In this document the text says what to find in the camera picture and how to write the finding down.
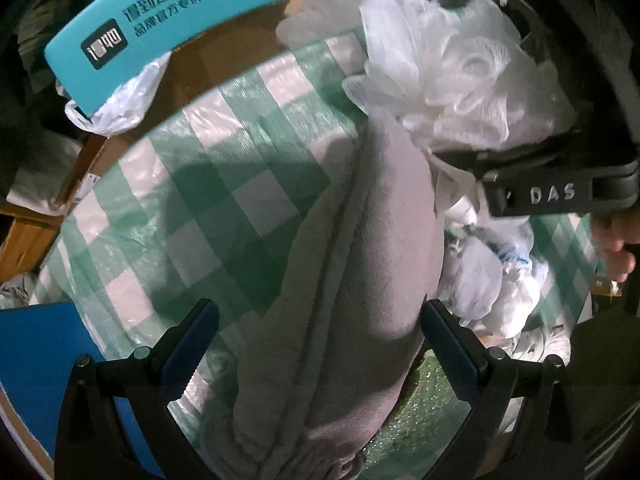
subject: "translucent plastic bag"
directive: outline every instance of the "translucent plastic bag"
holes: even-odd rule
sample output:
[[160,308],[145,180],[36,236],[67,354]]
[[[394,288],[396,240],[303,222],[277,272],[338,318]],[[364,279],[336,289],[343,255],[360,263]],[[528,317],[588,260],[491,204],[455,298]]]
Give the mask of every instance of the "translucent plastic bag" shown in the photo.
[[574,110],[550,61],[536,65],[491,0],[459,14],[427,0],[362,0],[366,74],[344,90],[384,107],[421,148],[504,150],[565,132]]
[[145,118],[146,111],[158,91],[171,53],[167,52],[146,65],[140,73],[120,85],[98,111],[85,118],[71,100],[65,105],[65,114],[81,130],[111,137],[131,130]]

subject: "blue panel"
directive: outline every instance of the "blue panel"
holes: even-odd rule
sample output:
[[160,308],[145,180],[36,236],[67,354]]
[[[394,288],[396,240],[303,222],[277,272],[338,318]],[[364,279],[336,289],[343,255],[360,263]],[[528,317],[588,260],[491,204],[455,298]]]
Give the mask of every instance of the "blue panel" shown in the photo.
[[[0,384],[52,458],[66,384],[80,354],[104,361],[73,303],[0,310]],[[158,474],[133,412],[121,404],[122,425],[141,465]]]
[[276,0],[95,0],[45,49],[65,90],[93,114],[143,66],[204,30]]

